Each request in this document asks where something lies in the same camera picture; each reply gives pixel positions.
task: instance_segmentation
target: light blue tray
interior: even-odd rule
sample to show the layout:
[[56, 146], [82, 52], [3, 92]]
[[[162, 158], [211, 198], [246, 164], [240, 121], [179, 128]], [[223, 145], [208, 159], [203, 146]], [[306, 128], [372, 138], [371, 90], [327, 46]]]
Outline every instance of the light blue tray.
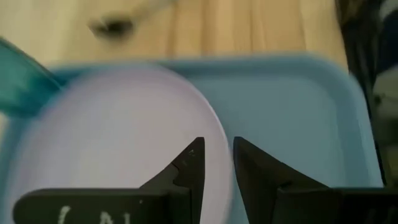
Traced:
[[[66, 67], [53, 73], [66, 84], [93, 70], [137, 63]], [[354, 78], [332, 63], [310, 55], [156, 63], [203, 93], [231, 145], [235, 136], [242, 136], [330, 187], [383, 186], [364, 96]], [[0, 150], [2, 166], [10, 165], [26, 121], [12, 123], [18, 126], [12, 125], [9, 142]], [[0, 180], [6, 176], [0, 172]], [[234, 185], [229, 223], [247, 224], [236, 181]], [[4, 192], [0, 189], [0, 198]]]

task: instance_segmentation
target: plastic tray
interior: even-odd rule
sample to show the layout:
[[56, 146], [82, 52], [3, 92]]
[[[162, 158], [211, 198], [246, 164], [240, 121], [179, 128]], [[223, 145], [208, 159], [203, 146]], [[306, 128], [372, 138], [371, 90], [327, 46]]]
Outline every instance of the plastic tray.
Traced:
[[[364, 96], [354, 78], [332, 63], [308, 55], [157, 63], [186, 77], [203, 93], [230, 145], [235, 136], [242, 136], [330, 187], [382, 187]], [[66, 83], [104, 67], [134, 65], [53, 72]], [[13, 139], [23, 129], [17, 127], [0, 151], [2, 166], [11, 160]], [[229, 223], [247, 224], [236, 181], [234, 185]]]

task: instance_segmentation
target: blue tray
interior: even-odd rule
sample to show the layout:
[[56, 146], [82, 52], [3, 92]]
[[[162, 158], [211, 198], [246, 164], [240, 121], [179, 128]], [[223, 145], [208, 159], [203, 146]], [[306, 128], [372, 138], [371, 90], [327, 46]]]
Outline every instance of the blue tray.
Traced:
[[[66, 84], [104, 68], [139, 62], [53, 70]], [[242, 136], [278, 160], [330, 187], [382, 187], [366, 103], [360, 87], [332, 63], [309, 55], [156, 62], [190, 80], [216, 111], [232, 145]], [[28, 119], [13, 120], [0, 150], [10, 166]], [[1, 169], [0, 180], [7, 172]], [[229, 223], [247, 224], [237, 183]]]

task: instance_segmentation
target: wooden surface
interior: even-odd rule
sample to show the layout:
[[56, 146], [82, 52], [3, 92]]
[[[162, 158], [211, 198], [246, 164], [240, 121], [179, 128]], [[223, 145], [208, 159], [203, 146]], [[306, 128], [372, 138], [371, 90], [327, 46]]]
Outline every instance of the wooden surface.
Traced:
[[144, 1], [0, 0], [0, 35], [45, 65], [309, 51], [346, 67], [334, 0], [177, 0], [122, 42], [87, 27]]

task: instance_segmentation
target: wooden table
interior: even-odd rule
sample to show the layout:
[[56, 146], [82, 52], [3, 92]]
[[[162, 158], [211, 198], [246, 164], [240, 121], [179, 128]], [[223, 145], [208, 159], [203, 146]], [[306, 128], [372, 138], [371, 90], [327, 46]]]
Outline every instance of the wooden table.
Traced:
[[0, 0], [0, 35], [45, 65], [309, 51], [347, 66], [334, 0], [177, 0], [122, 42], [87, 27], [144, 1]]

